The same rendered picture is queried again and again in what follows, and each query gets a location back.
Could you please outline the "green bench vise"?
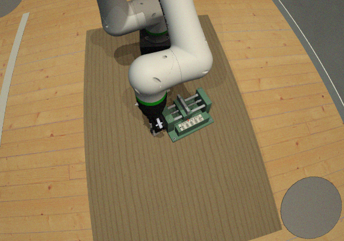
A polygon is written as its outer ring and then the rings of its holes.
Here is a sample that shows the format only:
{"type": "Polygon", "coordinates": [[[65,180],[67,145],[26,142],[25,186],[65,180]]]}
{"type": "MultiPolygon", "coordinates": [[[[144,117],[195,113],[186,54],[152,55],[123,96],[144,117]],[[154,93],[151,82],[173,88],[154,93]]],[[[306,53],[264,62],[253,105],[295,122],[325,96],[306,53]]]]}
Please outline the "green bench vise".
{"type": "Polygon", "coordinates": [[[164,107],[161,120],[172,142],[175,142],[214,122],[209,114],[211,100],[202,87],[195,95],[183,99],[180,94],[173,100],[173,105],[164,107]]]}

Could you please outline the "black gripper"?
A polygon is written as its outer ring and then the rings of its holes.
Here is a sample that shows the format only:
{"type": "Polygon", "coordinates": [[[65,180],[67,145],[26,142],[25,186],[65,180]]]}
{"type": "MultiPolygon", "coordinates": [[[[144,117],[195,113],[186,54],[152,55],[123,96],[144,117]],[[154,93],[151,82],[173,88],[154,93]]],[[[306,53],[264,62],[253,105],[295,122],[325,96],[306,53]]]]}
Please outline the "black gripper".
{"type": "Polygon", "coordinates": [[[147,113],[142,112],[145,116],[147,116],[147,119],[149,119],[149,124],[150,124],[150,128],[151,128],[150,130],[153,131],[153,136],[158,135],[164,127],[164,124],[162,122],[160,122],[160,120],[161,120],[160,115],[162,114],[163,110],[160,111],[159,113],[155,113],[155,114],[147,114],[147,113]]]}

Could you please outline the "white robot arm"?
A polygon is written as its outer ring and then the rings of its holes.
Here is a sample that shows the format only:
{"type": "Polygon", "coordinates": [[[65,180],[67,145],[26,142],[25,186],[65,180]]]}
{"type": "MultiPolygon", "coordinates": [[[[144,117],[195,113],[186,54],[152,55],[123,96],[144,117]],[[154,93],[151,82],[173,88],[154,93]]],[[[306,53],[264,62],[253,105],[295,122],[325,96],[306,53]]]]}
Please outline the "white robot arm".
{"type": "Polygon", "coordinates": [[[142,112],[159,113],[166,106],[169,88],[200,79],[211,70],[213,56],[193,0],[97,0],[97,4],[102,27],[111,36],[141,30],[149,43],[170,40],[169,49],[139,56],[129,67],[135,106],[142,112]]]}

